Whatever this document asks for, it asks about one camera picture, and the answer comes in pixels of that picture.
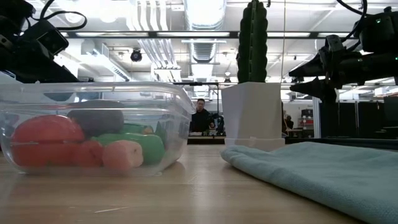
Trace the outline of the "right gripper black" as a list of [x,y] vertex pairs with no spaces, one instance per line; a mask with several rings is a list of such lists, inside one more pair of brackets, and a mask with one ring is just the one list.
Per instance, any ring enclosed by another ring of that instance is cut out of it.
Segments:
[[335,103],[335,89],[343,85],[380,78],[397,78],[397,47],[363,55],[349,51],[337,35],[328,35],[325,46],[309,62],[291,70],[290,77],[316,77],[290,87],[291,91],[319,98],[323,103]]

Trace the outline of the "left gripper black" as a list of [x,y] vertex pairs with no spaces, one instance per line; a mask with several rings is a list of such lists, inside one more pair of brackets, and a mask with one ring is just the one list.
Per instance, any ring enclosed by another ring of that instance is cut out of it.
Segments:
[[78,79],[66,67],[55,63],[51,53],[38,41],[1,36],[1,71],[11,73],[23,83],[76,83]]

